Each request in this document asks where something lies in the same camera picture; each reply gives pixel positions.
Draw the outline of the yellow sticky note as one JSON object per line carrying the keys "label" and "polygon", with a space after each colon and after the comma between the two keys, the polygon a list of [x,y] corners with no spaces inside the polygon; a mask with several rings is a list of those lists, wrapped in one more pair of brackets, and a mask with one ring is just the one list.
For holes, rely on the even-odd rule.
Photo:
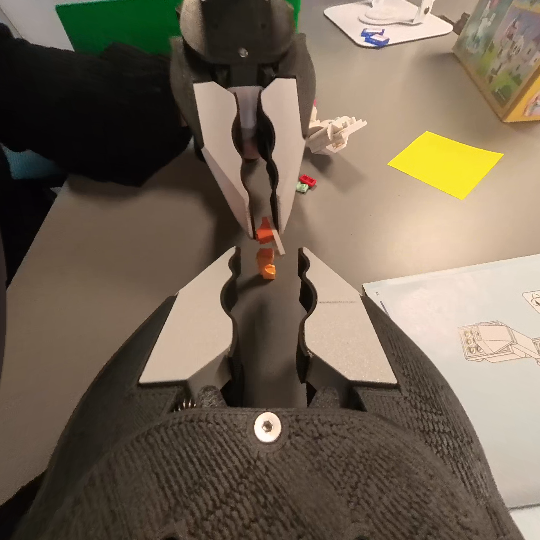
{"label": "yellow sticky note", "polygon": [[463,200],[502,157],[503,153],[426,131],[391,159],[388,166]]}

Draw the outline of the lego instruction booklet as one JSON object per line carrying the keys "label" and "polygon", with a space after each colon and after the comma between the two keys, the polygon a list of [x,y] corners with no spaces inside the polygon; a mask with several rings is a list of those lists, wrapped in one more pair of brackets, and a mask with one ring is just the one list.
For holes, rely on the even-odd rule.
{"label": "lego instruction booklet", "polygon": [[363,284],[461,402],[507,507],[539,504],[539,255]]}

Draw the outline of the lego set box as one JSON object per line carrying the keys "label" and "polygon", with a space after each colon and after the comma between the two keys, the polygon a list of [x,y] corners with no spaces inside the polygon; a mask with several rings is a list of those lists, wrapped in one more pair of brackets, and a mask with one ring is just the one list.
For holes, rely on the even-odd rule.
{"label": "lego set box", "polygon": [[502,122],[539,121],[539,1],[478,1],[453,53]]}

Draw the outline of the white tray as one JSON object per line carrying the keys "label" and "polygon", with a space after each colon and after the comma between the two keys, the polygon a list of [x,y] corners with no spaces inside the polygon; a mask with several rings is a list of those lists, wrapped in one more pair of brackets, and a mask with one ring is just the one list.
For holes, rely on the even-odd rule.
{"label": "white tray", "polygon": [[384,28],[386,45],[397,45],[450,34],[453,24],[433,14],[434,1],[354,1],[334,5],[324,16],[354,44],[376,48],[361,37],[363,28]]}

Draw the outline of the person's left forearm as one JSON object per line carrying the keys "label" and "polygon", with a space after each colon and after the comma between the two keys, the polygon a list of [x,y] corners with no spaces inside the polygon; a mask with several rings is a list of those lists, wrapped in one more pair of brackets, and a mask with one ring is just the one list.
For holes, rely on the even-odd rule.
{"label": "person's left forearm", "polygon": [[1,144],[70,174],[143,185],[185,151],[170,60],[113,43],[99,56],[31,44],[1,24]]}

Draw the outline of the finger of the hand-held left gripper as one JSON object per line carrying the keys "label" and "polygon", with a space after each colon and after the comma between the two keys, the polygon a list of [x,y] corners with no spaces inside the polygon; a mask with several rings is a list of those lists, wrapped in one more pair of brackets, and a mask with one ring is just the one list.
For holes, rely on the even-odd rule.
{"label": "finger of the hand-held left gripper", "polygon": [[201,128],[201,152],[237,222],[254,238],[250,196],[242,182],[242,156],[233,138],[239,116],[235,94],[216,82],[193,85]]}
{"label": "finger of the hand-held left gripper", "polygon": [[287,226],[305,148],[294,78],[276,78],[258,96],[258,149],[271,186],[272,219],[278,232]]}

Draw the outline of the orange curved lego piece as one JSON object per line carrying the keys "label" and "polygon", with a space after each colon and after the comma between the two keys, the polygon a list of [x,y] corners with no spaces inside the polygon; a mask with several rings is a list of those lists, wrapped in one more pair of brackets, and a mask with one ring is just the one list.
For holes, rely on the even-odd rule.
{"label": "orange curved lego piece", "polygon": [[274,249],[260,248],[256,254],[259,273],[265,280],[274,280],[276,269],[274,264]]}

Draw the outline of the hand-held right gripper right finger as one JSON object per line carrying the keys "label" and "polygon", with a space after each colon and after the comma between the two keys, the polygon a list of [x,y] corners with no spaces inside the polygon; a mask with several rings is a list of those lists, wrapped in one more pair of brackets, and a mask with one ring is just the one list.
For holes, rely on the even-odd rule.
{"label": "hand-held right gripper right finger", "polygon": [[298,251],[298,376],[311,386],[397,386],[362,295],[306,247]]}

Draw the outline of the teal cloth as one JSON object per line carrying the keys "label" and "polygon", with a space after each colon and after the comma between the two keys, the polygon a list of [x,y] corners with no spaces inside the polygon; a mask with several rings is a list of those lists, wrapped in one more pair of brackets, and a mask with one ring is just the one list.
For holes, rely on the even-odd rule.
{"label": "teal cloth", "polygon": [[5,145],[1,145],[1,149],[8,162],[10,176],[14,180],[44,180],[65,175],[56,163],[40,154],[30,150],[16,152]]}

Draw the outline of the white lego build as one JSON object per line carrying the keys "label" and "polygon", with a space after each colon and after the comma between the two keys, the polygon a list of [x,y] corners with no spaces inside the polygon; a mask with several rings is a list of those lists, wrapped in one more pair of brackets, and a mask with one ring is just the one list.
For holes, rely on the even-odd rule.
{"label": "white lego build", "polygon": [[338,153],[347,146],[349,137],[366,125],[365,120],[348,116],[320,120],[314,99],[306,147],[312,154],[329,156]]}

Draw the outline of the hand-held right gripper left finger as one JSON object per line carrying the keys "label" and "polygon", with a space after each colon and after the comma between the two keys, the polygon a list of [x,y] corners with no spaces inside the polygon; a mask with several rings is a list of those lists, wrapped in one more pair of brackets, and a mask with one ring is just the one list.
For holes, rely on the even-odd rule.
{"label": "hand-held right gripper left finger", "polygon": [[240,262],[240,248],[232,247],[179,290],[140,385],[225,386],[233,380]]}

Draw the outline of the green lego baseplate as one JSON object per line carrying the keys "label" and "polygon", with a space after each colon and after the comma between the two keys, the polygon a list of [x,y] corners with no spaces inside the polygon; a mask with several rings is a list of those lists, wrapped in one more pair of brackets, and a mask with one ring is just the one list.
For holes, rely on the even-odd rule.
{"label": "green lego baseplate", "polygon": [[279,63],[306,36],[299,1],[95,1],[56,13],[76,52],[100,55],[114,44],[171,58],[177,49],[208,64]]}

